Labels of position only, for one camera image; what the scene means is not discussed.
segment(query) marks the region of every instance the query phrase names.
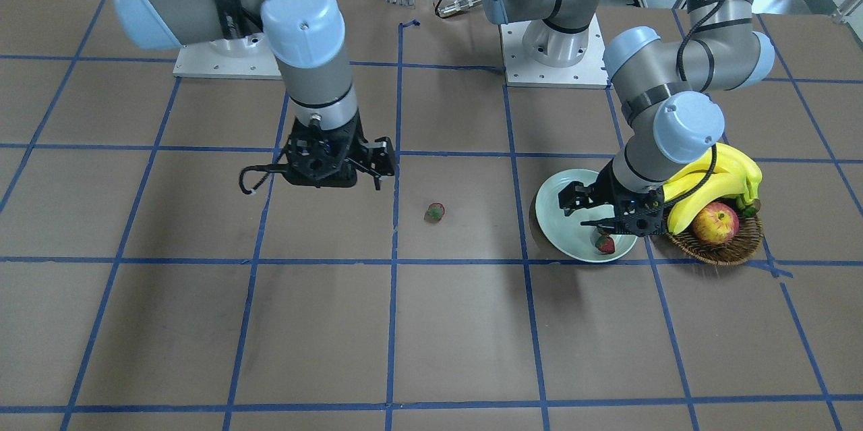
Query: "apple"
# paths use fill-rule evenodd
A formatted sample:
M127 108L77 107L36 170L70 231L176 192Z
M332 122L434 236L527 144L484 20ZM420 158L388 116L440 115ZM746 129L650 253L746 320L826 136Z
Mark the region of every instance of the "apple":
M718 246L734 238L740 230L740 220L734 209L722 202L712 202L692 220L692 233L706 243Z

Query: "metal plate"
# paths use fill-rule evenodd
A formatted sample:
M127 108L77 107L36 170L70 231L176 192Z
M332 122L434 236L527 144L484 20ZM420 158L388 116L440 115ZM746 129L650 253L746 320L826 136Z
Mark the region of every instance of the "metal plate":
M176 77L192 78L261 78L281 80L267 37L255 34L241 40L244 47L231 54L216 48L214 42L186 45L179 50L173 66Z
M503 46L503 64L506 66L506 83L516 87L564 87L569 89L605 89L608 74L602 55L605 43L596 16L591 20L591 42L582 61L570 67L551 67L530 58L521 46L530 22L500 25L500 43Z

